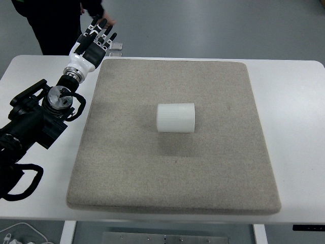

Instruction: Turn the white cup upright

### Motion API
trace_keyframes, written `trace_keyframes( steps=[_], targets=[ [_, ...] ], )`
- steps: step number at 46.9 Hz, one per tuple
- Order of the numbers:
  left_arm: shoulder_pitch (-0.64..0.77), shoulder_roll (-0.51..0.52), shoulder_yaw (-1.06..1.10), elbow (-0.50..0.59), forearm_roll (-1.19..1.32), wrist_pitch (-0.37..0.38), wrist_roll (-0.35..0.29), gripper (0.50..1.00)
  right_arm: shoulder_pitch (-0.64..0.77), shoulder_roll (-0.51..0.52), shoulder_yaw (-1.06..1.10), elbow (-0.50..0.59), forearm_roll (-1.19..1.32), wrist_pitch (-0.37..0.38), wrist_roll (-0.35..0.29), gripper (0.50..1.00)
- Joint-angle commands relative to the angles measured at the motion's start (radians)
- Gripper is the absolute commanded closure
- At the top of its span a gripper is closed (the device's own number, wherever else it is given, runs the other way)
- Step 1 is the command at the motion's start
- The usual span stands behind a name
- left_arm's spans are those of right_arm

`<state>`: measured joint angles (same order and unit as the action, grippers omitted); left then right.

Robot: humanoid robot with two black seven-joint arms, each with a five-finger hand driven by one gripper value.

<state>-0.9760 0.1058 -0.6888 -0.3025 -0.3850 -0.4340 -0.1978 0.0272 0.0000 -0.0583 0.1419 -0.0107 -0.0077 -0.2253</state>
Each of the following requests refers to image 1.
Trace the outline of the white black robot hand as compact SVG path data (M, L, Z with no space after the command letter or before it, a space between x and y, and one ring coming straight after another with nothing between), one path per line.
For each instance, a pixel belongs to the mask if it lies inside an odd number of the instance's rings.
M84 32L84 35L81 35L74 44L69 53L70 61L64 69L65 75L88 75L88 73L93 72L101 64L105 56L104 50L110 48L117 33L113 33L112 36L107 39L107 35L112 29L110 25L100 36L100 32L107 24L107 19L103 18L97 24L99 19L99 15L94 16L92 22ZM99 48L99 54L96 52L92 53L90 50L92 47Z

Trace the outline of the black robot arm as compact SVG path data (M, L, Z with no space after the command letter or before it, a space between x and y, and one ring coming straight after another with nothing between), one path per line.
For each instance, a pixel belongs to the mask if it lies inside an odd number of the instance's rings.
M1 128L1 174L13 173L17 162L38 143L48 149L83 112L85 98L77 94L86 76L102 62L116 34L106 18L95 16L70 51L70 61L55 86L42 79L10 102L10 122Z

